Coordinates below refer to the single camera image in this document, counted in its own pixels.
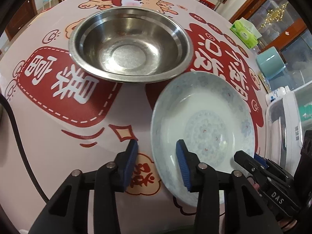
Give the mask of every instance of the metal bowl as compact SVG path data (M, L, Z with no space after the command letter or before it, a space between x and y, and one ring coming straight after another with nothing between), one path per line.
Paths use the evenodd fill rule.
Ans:
M69 51L94 76L152 83L181 74L191 62L193 45L185 30L163 14L114 7L83 20L71 34Z

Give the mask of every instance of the bowl rim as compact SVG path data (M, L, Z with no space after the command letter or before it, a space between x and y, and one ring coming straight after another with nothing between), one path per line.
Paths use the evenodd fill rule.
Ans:
M122 75L122 74L115 74L115 73L111 73L108 71L103 71L101 69L98 69L96 67L93 67L92 65L90 65L88 62L86 62L85 60L83 60L83 58L79 55L79 52L76 49L75 46L75 40L78 36L78 33L80 32L81 28L93 17L102 14L102 13L106 13L107 11L110 10L118 10L118 9L135 9L135 10L144 10L144 11L149 11L149 12L153 12L156 13L160 16L165 17L167 20L169 20L172 24L174 24L177 28L180 29L180 31L182 32L184 38L186 39L186 43L187 43L187 54L184 58L184 60L175 68L160 73L160 74L153 74L153 75ZM98 78L102 78L105 80L109 80L109 81L113 81L113 82L121 82L121 83L154 83L154 82L160 82L160 81L164 81L164 80L168 80L171 78L174 78L178 75L180 75L182 72L184 72L188 66L191 63L191 60L193 58L193 54L194 54L194 47L193 47L193 43L192 40L190 38L190 36L187 34L187 32L185 31L185 29L178 24L177 22L175 22L174 20L172 20L171 18L169 18L168 16L158 12L158 11L154 11L151 9L147 9L147 8L140 8L140 7L135 7L135 6L119 6L119 7L113 7L113 8L108 8L96 13L93 13L91 15L89 15L88 17L86 17L84 20L82 20L77 26L76 28L72 31L69 42L68 42L68 48L69 48L69 53L70 53L70 57L72 58L72 60L79 66L81 67L83 70L85 70L86 72L90 73L91 75L94 75Z

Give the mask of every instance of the plate with floral pattern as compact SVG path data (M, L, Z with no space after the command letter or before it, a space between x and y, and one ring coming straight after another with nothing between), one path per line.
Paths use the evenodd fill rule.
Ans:
M246 173L233 157L239 150L254 156L255 131L249 106L227 81L203 71L182 74L160 94L151 125L154 161L168 190L196 207L198 193L184 187L177 162L175 145L179 139L215 170ZM220 203L224 203L224 193L219 194Z

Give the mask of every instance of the metal rivet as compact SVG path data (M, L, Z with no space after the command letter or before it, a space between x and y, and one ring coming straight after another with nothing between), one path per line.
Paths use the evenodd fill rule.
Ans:
M243 175L243 173L241 173L241 171L239 171L239 170L233 171L233 174L235 177L241 177Z
M199 163L198 164L199 169L205 170L205 169L207 169L207 167L208 167L208 165L206 163Z
M74 176L74 177L77 177L77 176L80 175L80 173L82 173L81 170L73 170L73 171L71 172L71 175Z
M106 164L106 167L107 168L114 168L116 166L116 164L114 163L114 162L108 162L107 164Z

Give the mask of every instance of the teal cup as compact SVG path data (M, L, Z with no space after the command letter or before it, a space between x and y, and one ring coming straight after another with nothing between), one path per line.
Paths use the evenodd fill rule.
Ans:
M286 67L284 60L274 46L259 54L256 61L267 79L272 79Z

